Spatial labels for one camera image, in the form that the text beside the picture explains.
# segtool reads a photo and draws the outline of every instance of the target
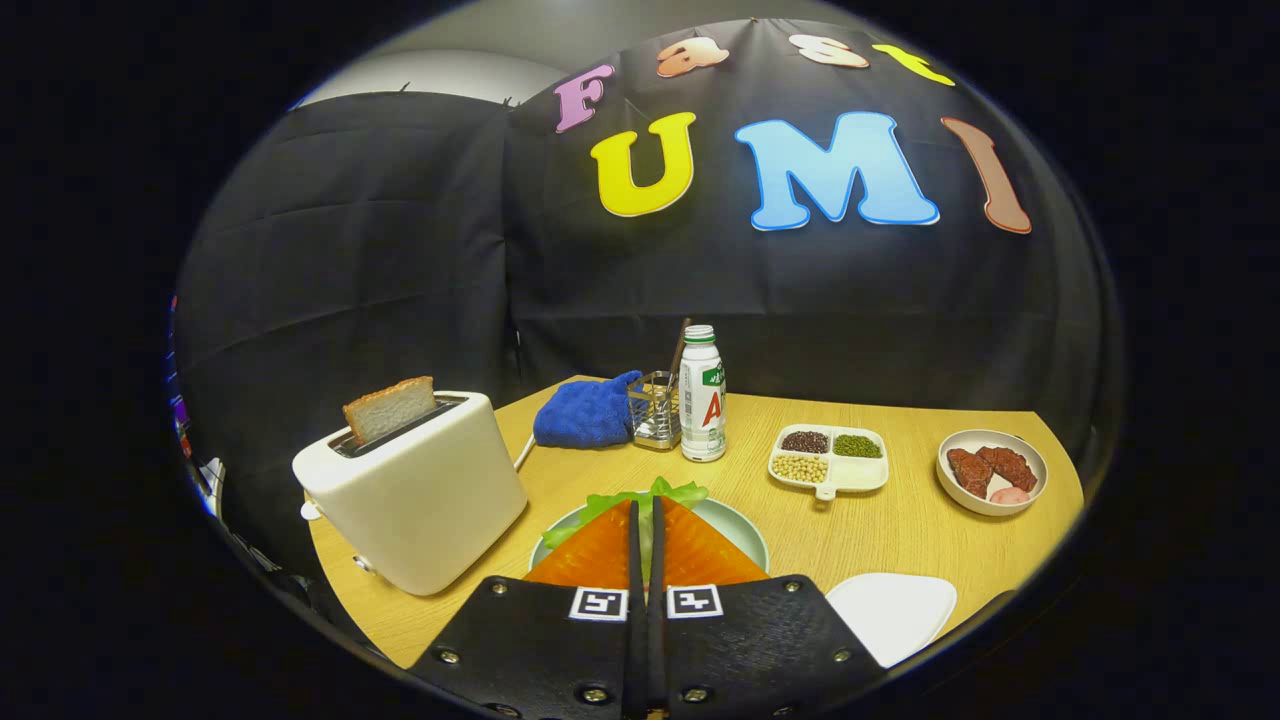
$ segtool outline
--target white toaster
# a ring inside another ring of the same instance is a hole
[[[293,474],[360,553],[412,594],[444,589],[529,502],[489,398],[436,392],[436,407],[360,446],[349,428],[307,446]]]

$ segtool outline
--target yellow letter u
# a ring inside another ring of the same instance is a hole
[[[692,113],[676,113],[649,124],[649,132],[662,138],[666,164],[662,179],[636,187],[631,178],[631,145],[636,133],[627,131],[605,137],[591,149],[600,177],[600,204],[614,215],[634,218],[657,213],[680,200],[694,182],[694,151],[689,145]]]

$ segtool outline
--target meat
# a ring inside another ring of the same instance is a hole
[[[1019,488],[1005,488],[991,493],[991,497],[987,500],[988,502],[995,502],[996,505],[1018,505],[1027,502],[1030,498],[1032,496],[1027,495],[1025,491]]]
[[[1007,447],[983,447],[978,451],[978,457],[986,460],[996,473],[1000,473],[1001,478],[1009,480],[1009,484],[1015,488],[1023,492],[1032,492],[1032,488],[1036,487],[1036,474],[1027,466],[1027,459]]]
[[[969,493],[987,500],[987,486],[991,483],[992,468],[986,460],[959,447],[947,451],[947,461],[956,482]]]

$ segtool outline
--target utensil holder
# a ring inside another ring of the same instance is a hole
[[[680,445],[680,378],[649,373],[627,386],[632,442],[654,450]]]

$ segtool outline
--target wall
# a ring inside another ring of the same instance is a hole
[[[522,102],[564,73],[508,55],[475,50],[410,50],[356,61],[308,94],[297,106],[360,92],[442,92],[502,102]]]

